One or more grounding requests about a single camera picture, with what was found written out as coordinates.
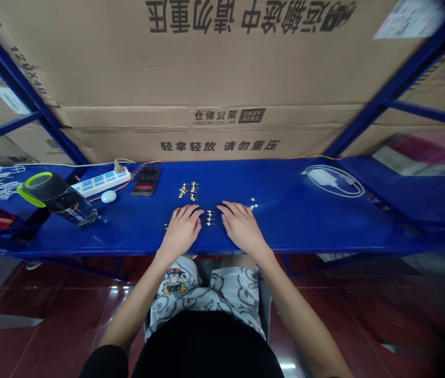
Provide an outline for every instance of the shorts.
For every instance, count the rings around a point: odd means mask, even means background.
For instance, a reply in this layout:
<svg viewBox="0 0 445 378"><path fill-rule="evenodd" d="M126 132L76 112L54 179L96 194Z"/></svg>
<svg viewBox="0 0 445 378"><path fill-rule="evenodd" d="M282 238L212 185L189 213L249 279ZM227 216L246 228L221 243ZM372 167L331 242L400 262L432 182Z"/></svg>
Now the shorts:
<svg viewBox="0 0 445 378"><path fill-rule="evenodd" d="M179 257L168 269L150 309L145 340L181 311L224 311L252 327L263 338L259 318L259 281L246 268L227 267L212 271L210 284L201 278L191 259Z"/></svg>

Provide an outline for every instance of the charging cable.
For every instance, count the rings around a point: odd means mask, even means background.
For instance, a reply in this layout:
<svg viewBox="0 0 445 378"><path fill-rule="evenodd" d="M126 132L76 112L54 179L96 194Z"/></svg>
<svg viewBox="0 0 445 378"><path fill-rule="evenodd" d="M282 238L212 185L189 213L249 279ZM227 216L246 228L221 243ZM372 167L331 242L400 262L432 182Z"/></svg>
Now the charging cable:
<svg viewBox="0 0 445 378"><path fill-rule="evenodd" d="M354 186L357 191L348 192L344 189L341 189L336 183L338 179L334 177L330 172L336 173L339 178L345 180L347 184ZM331 167L329 165L311 165L301 174L307 175L310 181L313 182L320 189L341 197L358 198L364 195L365 192L363 185L355 177L353 177L348 172L345 172L344 170ZM338 191L327 188L329 186L337 189Z"/></svg>

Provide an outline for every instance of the hand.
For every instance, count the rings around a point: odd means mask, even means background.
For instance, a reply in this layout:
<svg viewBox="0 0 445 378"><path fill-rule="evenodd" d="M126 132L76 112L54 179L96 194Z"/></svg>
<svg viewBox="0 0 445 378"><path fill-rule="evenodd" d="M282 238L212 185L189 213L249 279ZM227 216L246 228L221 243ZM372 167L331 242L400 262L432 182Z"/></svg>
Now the hand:
<svg viewBox="0 0 445 378"><path fill-rule="evenodd" d="M164 257L172 264L191 248L200 233L200 215L204 213L203 210L196 210L198 207L187 205L173 212L156 256Z"/></svg>
<svg viewBox="0 0 445 378"><path fill-rule="evenodd" d="M252 210L235 202L222 201L222 203L227 207L217 206L217 208L222 212L222 223L233 243L252 256L256 262L270 254L272 256L273 252L264 240Z"/></svg>

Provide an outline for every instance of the forearm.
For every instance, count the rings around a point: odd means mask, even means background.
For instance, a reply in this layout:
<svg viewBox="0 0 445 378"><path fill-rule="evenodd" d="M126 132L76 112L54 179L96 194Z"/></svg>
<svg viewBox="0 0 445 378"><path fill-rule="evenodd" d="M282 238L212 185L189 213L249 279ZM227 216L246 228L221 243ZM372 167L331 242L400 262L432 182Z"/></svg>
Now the forearm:
<svg viewBox="0 0 445 378"><path fill-rule="evenodd" d="M311 306L284 273L271 250L257 265L289 334L316 378L352 377L336 342Z"/></svg>
<svg viewBox="0 0 445 378"><path fill-rule="evenodd" d="M114 315L100 342L128 350L146 319L164 274L173 262L160 253Z"/></svg>

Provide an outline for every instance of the right hand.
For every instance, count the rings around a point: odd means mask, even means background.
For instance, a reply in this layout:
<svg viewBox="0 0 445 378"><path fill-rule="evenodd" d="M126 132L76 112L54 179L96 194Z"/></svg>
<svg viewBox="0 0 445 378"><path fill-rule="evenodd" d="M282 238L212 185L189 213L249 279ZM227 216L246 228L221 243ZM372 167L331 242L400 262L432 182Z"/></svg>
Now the right hand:
<svg viewBox="0 0 445 378"><path fill-rule="evenodd" d="M249 254L254 261L273 255L255 221L252 210L236 202L222 201L225 206L217 206L222 212L222 223L227 235L236 246Z"/></svg>

